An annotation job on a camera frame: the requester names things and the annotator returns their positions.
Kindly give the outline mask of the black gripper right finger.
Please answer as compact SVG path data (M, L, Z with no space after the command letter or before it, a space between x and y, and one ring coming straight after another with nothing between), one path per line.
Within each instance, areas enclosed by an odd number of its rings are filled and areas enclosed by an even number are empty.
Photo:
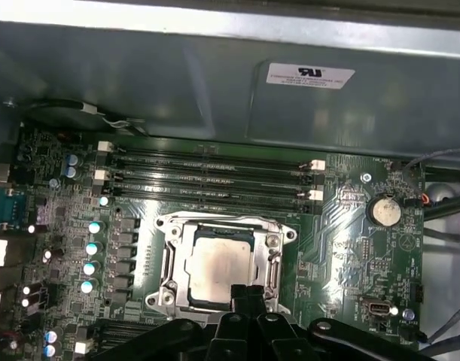
M248 301L265 360L430 360L340 321L319 318L302 328L267 310L262 286L248 288Z

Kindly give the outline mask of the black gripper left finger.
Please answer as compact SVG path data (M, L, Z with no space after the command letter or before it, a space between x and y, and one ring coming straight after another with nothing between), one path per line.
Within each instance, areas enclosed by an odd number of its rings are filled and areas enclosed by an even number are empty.
M230 311L201 326L176 319L88 356L89 360L245 360L253 286L234 284Z

